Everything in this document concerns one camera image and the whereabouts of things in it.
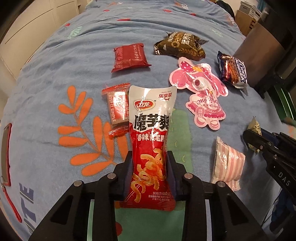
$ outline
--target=pink striped wrapper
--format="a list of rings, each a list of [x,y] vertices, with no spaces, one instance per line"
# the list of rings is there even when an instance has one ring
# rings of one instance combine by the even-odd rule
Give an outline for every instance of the pink striped wrapper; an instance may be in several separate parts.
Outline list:
[[[240,190],[239,180],[244,168],[245,155],[225,144],[220,137],[216,141],[216,156],[212,183],[224,181],[232,191]]]

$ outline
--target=orange leaf pattern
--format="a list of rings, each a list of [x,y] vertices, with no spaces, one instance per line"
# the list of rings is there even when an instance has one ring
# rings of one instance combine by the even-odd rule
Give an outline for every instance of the orange leaf pattern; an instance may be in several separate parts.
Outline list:
[[[75,96],[76,96],[76,88],[74,85],[71,85],[68,88],[68,98],[69,98],[70,105],[72,107],[74,107]]]
[[[87,143],[87,139],[81,137],[60,137],[59,144],[64,147],[79,147]]]
[[[69,135],[80,130],[79,126],[59,126],[57,132],[60,135]]]
[[[110,159],[114,160],[114,139],[109,137],[109,131],[111,131],[111,125],[109,122],[104,124],[104,138],[107,151],[110,155]]]
[[[99,173],[100,171],[104,170],[110,164],[111,164],[110,161],[102,161],[102,162],[93,163],[93,164],[90,164],[90,165],[86,166],[85,168],[83,168],[81,173],[83,176],[87,176],[87,177],[92,176],[92,175],[95,175],[95,174]]]
[[[85,96],[86,96],[86,92],[81,92],[77,98],[77,101],[75,103],[75,107],[74,107],[74,110],[75,112],[79,109],[79,107],[82,105],[84,99],[85,99]]]
[[[85,163],[90,163],[97,159],[100,156],[99,153],[84,153],[84,154],[78,154],[76,156],[73,156],[70,160],[70,163],[73,166],[82,165]]]
[[[59,145],[67,148],[75,148],[81,147],[88,143],[88,145],[90,145],[90,147],[92,148],[91,153],[82,153],[73,156],[70,159],[70,164],[74,166],[88,164],[81,170],[81,174],[83,176],[92,176],[104,170],[110,164],[116,165],[116,163],[114,162],[114,139],[110,138],[108,135],[108,132],[111,130],[111,124],[109,122],[106,122],[103,127],[102,120],[100,119],[100,117],[94,117],[93,134],[95,143],[93,143],[88,138],[84,129],[81,126],[82,122],[87,117],[91,109],[93,99],[87,98],[85,100],[86,92],[83,91],[78,95],[77,99],[75,100],[76,88],[73,85],[69,86],[67,93],[69,98],[69,104],[71,107],[68,107],[65,104],[60,104],[59,111],[67,115],[72,114],[76,124],[74,126],[58,127],[58,134],[63,135],[59,138]],[[81,133],[82,137],[68,136],[77,131]],[[105,153],[102,153],[103,138],[105,139],[105,145],[108,152],[107,155]],[[118,137],[117,144],[122,160],[125,160],[128,151],[127,138],[125,136]],[[91,163],[98,158],[105,160],[99,160],[99,162]]]
[[[103,130],[102,130],[102,121],[96,116],[93,122],[93,132],[94,132],[94,140],[96,142],[96,146],[98,151],[101,152],[102,148],[102,140],[103,140]]]
[[[78,124],[81,124],[83,122],[83,120],[89,113],[89,110],[91,109],[92,103],[93,103],[92,98],[87,98],[86,101],[83,103],[80,114],[79,114]]]
[[[66,106],[65,104],[59,105],[59,111],[62,112],[63,114],[66,114],[66,115],[70,115],[70,114],[74,113],[74,111],[71,108],[69,108],[68,106]]]

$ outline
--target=small snack packet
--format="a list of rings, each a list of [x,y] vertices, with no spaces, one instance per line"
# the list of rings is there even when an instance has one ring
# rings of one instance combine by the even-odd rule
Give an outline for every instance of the small snack packet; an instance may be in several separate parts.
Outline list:
[[[218,51],[217,59],[221,70],[220,79],[237,89],[247,89],[247,72],[244,62]]]
[[[120,136],[129,131],[128,90],[130,83],[115,85],[102,90],[107,95],[112,130],[109,136]]]
[[[149,67],[144,53],[144,44],[137,43],[114,48],[115,64],[111,73],[127,68]]]
[[[187,88],[194,92],[185,106],[194,114],[198,127],[209,125],[212,130],[218,130],[219,121],[225,119],[226,114],[217,97],[228,95],[226,86],[212,73],[209,64],[194,65],[184,57],[179,58],[178,63],[179,68],[170,74],[170,83],[178,89]]]
[[[207,43],[199,37],[185,32],[173,32],[168,37],[154,44],[156,55],[173,55],[199,61],[205,58],[201,45]]]
[[[261,132],[261,128],[260,125],[258,123],[258,121],[256,120],[256,118],[253,116],[253,119],[251,120],[249,126],[248,126],[249,130],[252,130],[254,132],[256,132],[257,134],[262,136],[262,132]],[[255,154],[257,155],[259,153],[259,149],[257,149],[256,147],[252,146],[251,144],[248,144],[249,148],[251,150],[253,150],[255,152]]]
[[[166,181],[165,147],[175,104],[175,86],[148,89],[131,86],[129,127],[134,173],[130,193],[121,207],[172,211],[175,200]]]
[[[239,180],[244,167],[245,155],[224,143],[220,137],[216,141],[216,156],[211,183],[224,181],[232,191],[241,189]]]

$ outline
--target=gold foil wrapper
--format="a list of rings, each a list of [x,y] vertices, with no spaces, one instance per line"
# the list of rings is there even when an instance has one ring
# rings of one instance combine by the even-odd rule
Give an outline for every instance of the gold foil wrapper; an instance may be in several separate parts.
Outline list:
[[[262,132],[261,132],[261,128],[260,128],[260,125],[258,123],[258,121],[256,120],[256,118],[253,116],[253,119],[251,120],[249,126],[248,126],[248,129],[249,130],[252,130],[254,132],[256,132],[257,134],[261,135],[262,136]],[[251,150],[253,150],[255,152],[255,154],[257,155],[259,153],[259,149],[257,149],[256,147],[248,144],[249,148]]]

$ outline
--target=chocolate wafer package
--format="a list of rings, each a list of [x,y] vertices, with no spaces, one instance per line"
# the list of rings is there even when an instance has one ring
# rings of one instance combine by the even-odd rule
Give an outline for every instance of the chocolate wafer package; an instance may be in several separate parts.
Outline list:
[[[176,57],[186,57],[195,61],[205,58],[205,51],[201,45],[207,40],[185,32],[173,32],[168,37],[154,44],[156,55],[172,55]]]
[[[220,79],[237,89],[247,90],[247,72],[244,62],[218,51],[217,59],[221,70]]]
[[[130,86],[130,83],[124,83],[102,90],[102,95],[107,95],[112,124],[109,136],[120,136],[129,130],[128,90]]]

